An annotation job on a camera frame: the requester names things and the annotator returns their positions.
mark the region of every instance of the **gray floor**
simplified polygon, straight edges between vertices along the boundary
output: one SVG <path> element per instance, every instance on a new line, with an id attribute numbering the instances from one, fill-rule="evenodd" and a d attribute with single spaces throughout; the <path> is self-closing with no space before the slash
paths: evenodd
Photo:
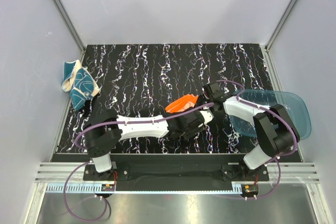
<path id="1" fill-rule="evenodd" d="M 263 185 L 261 193 L 270 190 Z M 78 205 L 87 194 L 68 194 L 70 207 L 82 218 L 95 218 L 103 210 L 103 203 L 91 199 Z M 185 224 L 185 223 L 248 223 L 291 224 L 317 223 L 304 185 L 280 185 L 266 199 L 232 200 L 218 195 L 112 195 L 108 201 L 112 208 L 97 223 L 131 224 Z M 47 193 L 38 224 L 83 223 L 65 213 L 62 194 Z"/>

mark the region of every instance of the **transparent blue container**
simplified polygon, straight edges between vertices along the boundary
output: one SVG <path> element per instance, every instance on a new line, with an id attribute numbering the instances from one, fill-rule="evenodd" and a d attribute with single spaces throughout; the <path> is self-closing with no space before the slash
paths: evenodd
<path id="1" fill-rule="evenodd" d="M 272 90 L 246 89 L 240 97 L 261 105 L 272 106 L 277 103 L 283 105 L 298 130 L 300 139 L 306 139 L 310 135 L 311 123 L 307 106 L 296 94 Z M 231 121 L 239 134 L 257 137 L 257 133 L 250 123 L 235 116 L 231 116 Z"/>

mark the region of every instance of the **black marble table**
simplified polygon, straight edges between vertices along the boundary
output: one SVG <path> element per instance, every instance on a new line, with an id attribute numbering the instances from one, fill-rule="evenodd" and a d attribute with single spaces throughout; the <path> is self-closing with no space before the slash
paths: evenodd
<path id="1" fill-rule="evenodd" d="M 185 94 L 202 94 L 208 82 L 227 79 L 247 89 L 272 86 L 258 44 L 88 45 L 83 66 L 101 87 L 86 106 L 69 109 L 56 153 L 81 153 L 73 140 L 105 109 L 124 116 L 154 116 Z M 222 84 L 225 92 L 238 87 Z M 245 153 L 257 144 L 239 135 L 228 116 L 217 116 L 189 141 L 140 137 L 120 141 L 112 153 Z"/>

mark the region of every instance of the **white wall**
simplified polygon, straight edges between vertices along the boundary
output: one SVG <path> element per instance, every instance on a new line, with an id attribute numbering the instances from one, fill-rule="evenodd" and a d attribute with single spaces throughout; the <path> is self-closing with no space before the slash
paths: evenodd
<path id="1" fill-rule="evenodd" d="M 314 162 L 336 220 L 336 0 L 299 0 L 271 48 L 282 87 L 306 102 L 311 136 L 301 142 Z"/>
<path id="2" fill-rule="evenodd" d="M 62 0 L 85 44 L 259 42 L 289 0 Z"/>
<path id="3" fill-rule="evenodd" d="M 0 0 L 0 45 L 0 222 L 18 224 L 67 101 L 63 62 L 80 52 L 51 0 Z"/>

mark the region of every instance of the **blue and white cloth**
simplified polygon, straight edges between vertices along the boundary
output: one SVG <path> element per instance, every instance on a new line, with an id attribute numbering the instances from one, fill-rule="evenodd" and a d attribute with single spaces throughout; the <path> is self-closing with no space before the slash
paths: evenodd
<path id="1" fill-rule="evenodd" d="M 100 88 L 88 72 L 87 67 L 82 67 L 79 60 L 64 63 L 62 89 L 65 92 L 70 92 L 75 110 L 80 110 L 85 101 L 93 99 L 100 92 Z"/>

